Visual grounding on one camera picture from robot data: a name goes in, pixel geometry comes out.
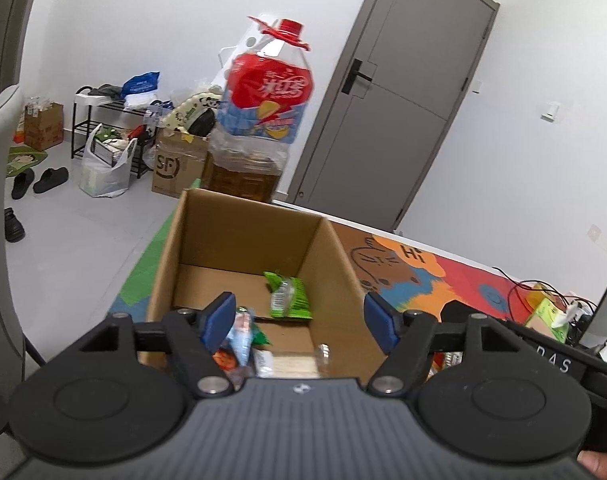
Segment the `large iced tea bottle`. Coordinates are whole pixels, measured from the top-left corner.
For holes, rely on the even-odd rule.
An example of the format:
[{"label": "large iced tea bottle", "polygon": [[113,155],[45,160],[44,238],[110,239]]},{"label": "large iced tea bottle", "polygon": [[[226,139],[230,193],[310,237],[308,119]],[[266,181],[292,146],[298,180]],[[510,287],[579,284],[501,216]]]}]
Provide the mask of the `large iced tea bottle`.
[{"label": "large iced tea bottle", "polygon": [[253,20],[263,37],[232,62],[201,186],[269,202],[310,98],[312,76],[300,23],[281,20],[272,28]]}]

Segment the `white wall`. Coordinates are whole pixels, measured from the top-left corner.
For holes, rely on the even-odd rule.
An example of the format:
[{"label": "white wall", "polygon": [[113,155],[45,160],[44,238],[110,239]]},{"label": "white wall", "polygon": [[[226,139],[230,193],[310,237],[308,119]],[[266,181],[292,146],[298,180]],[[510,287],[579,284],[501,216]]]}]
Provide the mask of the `white wall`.
[{"label": "white wall", "polygon": [[[296,166],[347,35],[363,0],[35,0],[21,69],[27,93],[66,105],[85,84],[119,84],[160,70],[160,89],[186,88],[219,69],[219,49],[236,44],[246,16],[299,20],[311,44],[315,90],[293,148]],[[287,189],[288,182],[281,189]]]},{"label": "white wall", "polygon": [[[500,0],[469,94],[400,228],[599,300],[607,285],[607,0]],[[564,116],[539,118],[546,102]],[[593,243],[592,224],[602,230]]]}]

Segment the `black door handle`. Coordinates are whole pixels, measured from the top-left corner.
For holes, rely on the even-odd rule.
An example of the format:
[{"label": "black door handle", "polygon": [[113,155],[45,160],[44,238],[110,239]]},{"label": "black door handle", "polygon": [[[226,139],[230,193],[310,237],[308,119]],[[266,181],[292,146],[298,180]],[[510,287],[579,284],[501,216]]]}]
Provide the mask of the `black door handle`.
[{"label": "black door handle", "polygon": [[361,64],[362,64],[362,61],[360,59],[355,58],[352,61],[352,66],[350,67],[350,72],[347,73],[346,82],[344,83],[344,86],[341,89],[341,91],[344,92],[344,94],[350,94],[350,91],[352,90],[352,86],[354,85],[355,79],[357,79],[357,76],[365,79],[366,81],[372,82],[373,78],[371,78],[370,76],[367,76],[366,74],[362,74],[361,72],[359,72],[359,69],[361,68]]}]

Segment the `black shoe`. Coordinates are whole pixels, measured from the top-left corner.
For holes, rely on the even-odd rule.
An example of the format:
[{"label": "black shoe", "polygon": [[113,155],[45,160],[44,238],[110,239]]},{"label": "black shoe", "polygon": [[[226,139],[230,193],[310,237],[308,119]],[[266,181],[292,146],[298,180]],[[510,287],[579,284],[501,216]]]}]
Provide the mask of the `black shoe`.
[{"label": "black shoe", "polygon": [[19,200],[22,196],[24,196],[34,179],[35,172],[30,168],[18,174],[12,184],[12,193],[10,194],[12,199]]},{"label": "black shoe", "polygon": [[11,207],[4,209],[4,232],[7,242],[18,242],[26,236],[23,225],[17,220]]},{"label": "black shoe", "polygon": [[68,170],[66,168],[59,168],[58,170],[48,168],[44,171],[39,182],[36,182],[32,189],[35,193],[44,193],[49,189],[53,189],[53,187],[61,186],[61,184],[67,180]]}]

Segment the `bottle label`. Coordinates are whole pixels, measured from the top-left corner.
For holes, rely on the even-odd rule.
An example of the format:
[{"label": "bottle label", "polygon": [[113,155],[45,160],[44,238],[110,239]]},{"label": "bottle label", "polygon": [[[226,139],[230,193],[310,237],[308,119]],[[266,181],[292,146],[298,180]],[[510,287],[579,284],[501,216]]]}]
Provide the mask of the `bottle label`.
[{"label": "bottle label", "polygon": [[311,92],[309,70],[241,54],[232,63],[217,120],[234,136],[292,144]]}]

